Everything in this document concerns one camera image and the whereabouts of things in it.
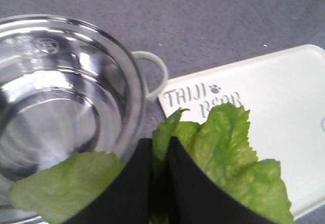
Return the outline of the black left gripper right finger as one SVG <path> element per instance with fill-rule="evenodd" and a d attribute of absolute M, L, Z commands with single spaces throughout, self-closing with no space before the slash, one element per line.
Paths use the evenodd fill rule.
<path fill-rule="evenodd" d="M 170 223 L 271 223 L 214 184 L 177 137 L 168 145 L 167 183 Z"/>

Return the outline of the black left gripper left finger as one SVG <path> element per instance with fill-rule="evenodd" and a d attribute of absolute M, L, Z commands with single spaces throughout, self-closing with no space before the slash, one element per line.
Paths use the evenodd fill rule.
<path fill-rule="evenodd" d="M 65 223 L 149 223 L 152 140 L 140 139 L 121 173 L 105 191 Z"/>

